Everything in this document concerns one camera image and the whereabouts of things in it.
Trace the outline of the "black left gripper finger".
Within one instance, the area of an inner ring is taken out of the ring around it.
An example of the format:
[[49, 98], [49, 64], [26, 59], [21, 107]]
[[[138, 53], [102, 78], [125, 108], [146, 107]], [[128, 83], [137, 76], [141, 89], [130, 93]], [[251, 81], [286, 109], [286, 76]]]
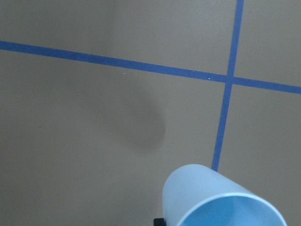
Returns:
[[166, 222], [164, 218], [155, 218], [153, 220], [153, 226], [166, 226]]

